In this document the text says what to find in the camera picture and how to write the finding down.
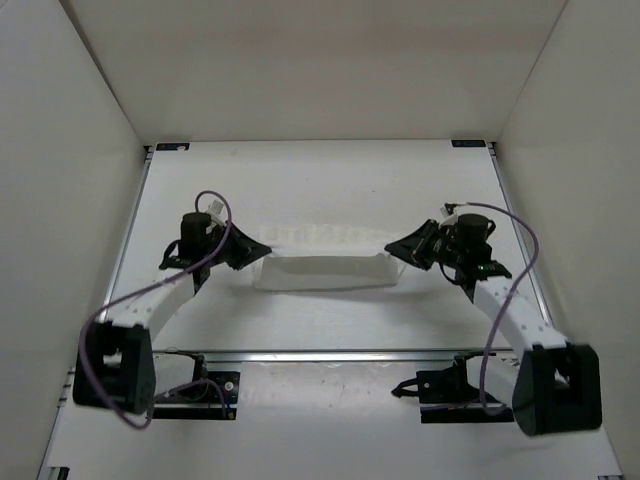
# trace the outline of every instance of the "white wall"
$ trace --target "white wall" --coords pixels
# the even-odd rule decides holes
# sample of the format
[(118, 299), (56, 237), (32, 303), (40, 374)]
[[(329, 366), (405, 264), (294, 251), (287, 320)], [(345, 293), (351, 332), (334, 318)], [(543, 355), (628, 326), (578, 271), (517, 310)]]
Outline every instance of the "white wall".
[(500, 137), (539, 232), (554, 318), (601, 361), (605, 422), (640, 478), (640, 2), (570, 0)]
[(144, 142), (494, 140), (564, 0), (62, 0)]
[(0, 7), (0, 478), (37, 474), (143, 158), (60, 5)]

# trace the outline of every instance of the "white table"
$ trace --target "white table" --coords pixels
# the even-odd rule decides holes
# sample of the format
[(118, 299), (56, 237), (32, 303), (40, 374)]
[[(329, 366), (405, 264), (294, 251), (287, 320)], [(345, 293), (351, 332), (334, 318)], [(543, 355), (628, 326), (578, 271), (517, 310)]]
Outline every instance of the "white table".
[[(153, 280), (197, 192), (261, 226), (355, 225), (407, 234), (447, 201), (505, 207), (486, 148), (448, 141), (192, 143), (156, 152), (115, 296)], [(495, 257), (524, 266), (511, 221)], [(532, 285), (522, 289), (536, 299)], [(69, 479), (593, 479), (619, 474), (606, 433), (528, 439), (515, 424), (422, 425), (417, 402), (390, 390), (484, 346), (489, 322), (437, 271), (407, 268), (394, 288), (273, 294), (249, 271), (215, 268), (157, 337), (158, 349), (214, 352), (242, 372), (234, 422), (154, 421), (133, 432), (111, 413), (67, 402), (47, 465)], [(506, 347), (502, 338), (496, 346)]]

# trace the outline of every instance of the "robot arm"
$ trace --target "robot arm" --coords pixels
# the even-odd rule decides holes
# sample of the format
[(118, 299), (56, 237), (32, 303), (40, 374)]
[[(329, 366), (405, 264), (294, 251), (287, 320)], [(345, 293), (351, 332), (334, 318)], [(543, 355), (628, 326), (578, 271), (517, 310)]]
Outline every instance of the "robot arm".
[[(184, 215), (180, 239), (171, 242), (165, 250), (156, 281), (161, 282), (176, 271), (202, 262), (218, 247), (223, 233), (224, 222), (215, 208), (208, 213)], [(177, 255), (172, 255), (176, 247)], [(202, 378), (196, 356), (154, 355), (152, 341), (174, 313), (198, 293), (213, 266), (226, 263), (240, 270), (269, 253), (271, 248), (252, 240), (231, 224), (229, 237), (211, 261), (147, 295), (134, 298), (115, 320), (91, 324), (86, 341), (89, 361), (118, 407), (128, 413), (142, 414), (153, 405), (156, 395)], [(106, 408), (89, 382), (79, 355), (73, 399), (78, 405)]]
[[(417, 268), (433, 263), (455, 270), (469, 300), (494, 322), (512, 290), (511, 273), (491, 259), (487, 239), (495, 223), (482, 215), (453, 215), (445, 222), (428, 220), (413, 234), (385, 247)], [(602, 423), (598, 357), (588, 345), (573, 345), (548, 325), (517, 290), (500, 319), (499, 331), (517, 356), (517, 366), (489, 357), (485, 391), (509, 406), (529, 436), (591, 430)], [(453, 371), (460, 384), (480, 387), (482, 357), (460, 356)]]

